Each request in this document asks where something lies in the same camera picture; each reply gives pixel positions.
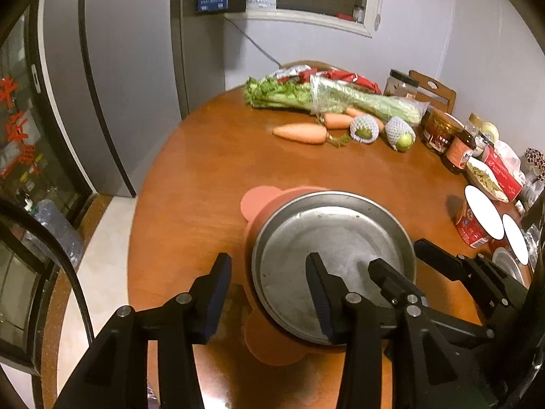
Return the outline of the round metal pan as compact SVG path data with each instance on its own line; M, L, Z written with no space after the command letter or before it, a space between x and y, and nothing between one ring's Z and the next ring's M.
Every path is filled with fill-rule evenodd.
M261 225L251 252L252 285L267 320L300 341L327 345L306 279L306 257L320 254L328 273L349 291L379 307L389 306L368 273L383 259L409 279L416 255L399 220L360 195L322 190L279 206Z

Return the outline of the red tissue box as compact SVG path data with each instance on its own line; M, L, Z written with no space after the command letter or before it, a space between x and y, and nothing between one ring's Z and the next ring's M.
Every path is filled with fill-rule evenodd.
M498 140L493 146L486 146L481 160L492 170L507 198L515 200L526 181L521 171L521 160L515 151L506 142Z

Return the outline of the wooden chair back centre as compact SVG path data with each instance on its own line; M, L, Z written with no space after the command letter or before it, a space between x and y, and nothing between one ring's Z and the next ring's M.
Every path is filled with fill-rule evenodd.
M308 65L310 67L315 67L319 71L323 70L341 70L340 67L331 65L319 60L297 60L289 63L285 63L282 65L279 65L280 69L287 69L288 67L296 66L296 65Z

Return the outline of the clear jar black lid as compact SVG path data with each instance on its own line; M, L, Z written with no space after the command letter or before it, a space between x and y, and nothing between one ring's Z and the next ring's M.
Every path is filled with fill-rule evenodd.
M383 94L385 96L415 99L418 92L418 86L419 83L414 78L411 78L406 73L391 69Z

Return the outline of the back carrot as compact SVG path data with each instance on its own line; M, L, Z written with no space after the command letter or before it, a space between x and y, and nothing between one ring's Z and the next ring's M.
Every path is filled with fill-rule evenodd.
M384 124L383 124L383 121L380 120L380 118L378 118L377 116L374 116L374 115L371 115L370 113L365 113L361 110L358 110L354 107L346 107L345 108L345 113L349 116L352 116L352 117L358 117L358 116L369 116L371 119L373 119L377 125L378 125L378 128L380 129L380 131L383 131L384 129Z

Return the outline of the brown sauce bottle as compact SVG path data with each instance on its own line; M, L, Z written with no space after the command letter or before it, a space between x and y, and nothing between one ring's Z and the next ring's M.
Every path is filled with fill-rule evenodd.
M452 173L461 173L475 149L474 136L467 129L463 129L455 136L447 151L442 155L441 161Z

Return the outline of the red snack bag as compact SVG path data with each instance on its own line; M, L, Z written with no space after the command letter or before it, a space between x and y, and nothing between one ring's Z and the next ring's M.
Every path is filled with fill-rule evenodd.
M342 81L355 86L361 91L367 91L369 93L382 93L376 82L373 82L358 73L341 69L329 69L328 67L323 66L302 64L283 67L282 69L271 73L271 77L276 78L280 82L287 82L289 80L293 80L297 83L310 82L311 76L328 78L338 82Z

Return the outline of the chili sauce jar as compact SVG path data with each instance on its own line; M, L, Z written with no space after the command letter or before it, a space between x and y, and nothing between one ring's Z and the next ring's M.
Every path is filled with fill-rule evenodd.
M454 116L435 107L431 106L428 113L428 119L424 123L422 140L432 151L439 155L444 154L464 126Z

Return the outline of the steel bowl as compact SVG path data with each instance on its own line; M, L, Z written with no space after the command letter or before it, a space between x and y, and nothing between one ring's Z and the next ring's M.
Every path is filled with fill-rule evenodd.
M527 269L510 251L503 247L496 248L492 254L492 263L513 277L518 283L528 287Z

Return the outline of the left netted green fruit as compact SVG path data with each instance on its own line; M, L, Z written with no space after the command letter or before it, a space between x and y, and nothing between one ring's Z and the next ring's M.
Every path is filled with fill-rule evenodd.
M355 141L370 144L380 135L377 123L369 116L354 117L349 127L349 135Z

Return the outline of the blue box on shelf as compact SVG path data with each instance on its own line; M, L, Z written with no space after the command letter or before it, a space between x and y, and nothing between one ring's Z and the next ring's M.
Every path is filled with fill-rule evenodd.
M229 0L197 0L196 13L220 13L229 9Z

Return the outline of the middle carrot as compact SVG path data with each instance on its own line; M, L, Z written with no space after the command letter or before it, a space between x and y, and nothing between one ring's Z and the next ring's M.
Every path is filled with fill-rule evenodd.
M345 113L323 113L322 124L329 130L349 129L353 117Z

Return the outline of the white box on sill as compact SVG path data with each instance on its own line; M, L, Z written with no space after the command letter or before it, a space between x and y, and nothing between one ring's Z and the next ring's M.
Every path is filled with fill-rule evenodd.
M277 0L246 0L246 10L275 10Z

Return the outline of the plastic water bottle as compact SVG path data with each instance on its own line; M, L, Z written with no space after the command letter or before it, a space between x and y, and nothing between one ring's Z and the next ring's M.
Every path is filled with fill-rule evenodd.
M65 215L56 207L56 204L50 199L34 202L23 189L17 190L16 199L29 215L53 235L64 249L73 268L77 270L84 253L83 240ZM52 259L56 264L59 264L52 251L35 234L26 231L22 238L22 244L41 261Z

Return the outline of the grey refrigerator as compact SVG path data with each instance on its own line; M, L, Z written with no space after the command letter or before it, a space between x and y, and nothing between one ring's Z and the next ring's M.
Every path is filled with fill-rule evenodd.
M93 192L134 198L181 121L171 0L38 0L48 101Z

